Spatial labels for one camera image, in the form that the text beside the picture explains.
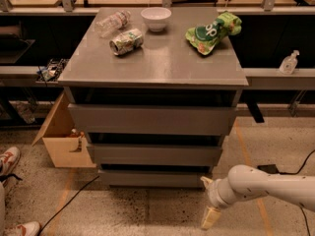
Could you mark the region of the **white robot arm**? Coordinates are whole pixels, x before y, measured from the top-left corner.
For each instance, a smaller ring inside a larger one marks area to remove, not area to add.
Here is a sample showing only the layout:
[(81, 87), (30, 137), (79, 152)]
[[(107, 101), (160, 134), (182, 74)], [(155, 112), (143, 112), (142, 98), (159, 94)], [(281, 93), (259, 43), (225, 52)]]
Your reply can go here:
[(203, 176), (201, 180), (209, 199), (201, 222), (205, 230), (218, 221), (222, 209), (267, 196), (315, 211), (314, 176), (271, 174), (247, 165), (236, 165), (223, 179)]

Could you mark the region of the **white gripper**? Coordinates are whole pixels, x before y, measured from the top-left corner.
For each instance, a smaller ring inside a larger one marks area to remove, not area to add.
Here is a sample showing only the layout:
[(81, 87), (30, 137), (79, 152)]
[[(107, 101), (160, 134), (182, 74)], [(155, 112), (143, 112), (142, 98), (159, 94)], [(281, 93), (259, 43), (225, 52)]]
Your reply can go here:
[(213, 181), (206, 176), (202, 176), (201, 181), (208, 191), (209, 201), (213, 206), (205, 208), (201, 222), (201, 228), (208, 230), (220, 219), (220, 209), (228, 208), (235, 204), (237, 196), (226, 178)]

